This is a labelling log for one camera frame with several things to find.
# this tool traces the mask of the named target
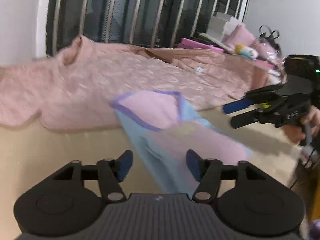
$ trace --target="black cable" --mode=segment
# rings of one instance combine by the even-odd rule
[[[312,152],[311,152],[310,155],[309,155],[309,158],[308,158],[307,162],[303,165],[303,168],[306,168],[307,164],[308,164],[309,161],[311,160],[311,157],[312,157],[314,151],[315,151],[315,149],[313,148],[313,149],[312,149]],[[296,180],[292,183],[292,185],[291,185],[291,187],[290,187],[289,189],[292,189],[293,186],[296,185],[296,183],[297,183],[297,181],[300,179],[300,177],[301,177],[300,175],[297,176]]]

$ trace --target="pink quilt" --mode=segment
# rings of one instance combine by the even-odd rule
[[[0,124],[21,126],[41,114],[54,130],[116,127],[109,101],[139,90],[180,91],[196,110],[241,98],[255,65],[206,49],[146,49],[84,36],[56,57],[0,73]]]

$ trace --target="beige mattress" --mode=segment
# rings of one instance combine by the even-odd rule
[[[283,184],[295,168],[298,147],[288,144],[280,129],[271,124],[252,124],[237,130],[228,127],[228,116],[220,108],[200,113],[224,133],[253,150],[251,162]],[[95,164],[100,159],[118,158],[132,146],[122,128],[78,133],[54,133],[39,120],[18,130],[0,128],[0,239],[14,239],[20,230],[13,216],[15,200],[26,190],[71,160]],[[97,183],[86,187],[98,192]],[[233,185],[222,184],[221,191]],[[121,184],[124,192],[159,193],[160,188],[135,153],[133,167]]]

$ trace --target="screw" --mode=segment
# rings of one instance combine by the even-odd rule
[[[211,197],[211,195],[208,192],[201,191],[196,193],[195,197],[199,200],[208,200]]]
[[[123,199],[123,197],[124,197],[123,194],[119,192],[112,192],[108,194],[108,199],[110,199],[111,201],[121,200]]]

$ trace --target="ribbed black surface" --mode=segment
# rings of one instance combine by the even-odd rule
[[[224,225],[206,204],[184,194],[132,194],[121,204],[109,205],[87,229],[70,236],[45,238],[22,234],[17,240],[228,240],[260,239],[237,233]],[[295,234],[273,240],[298,240]]]

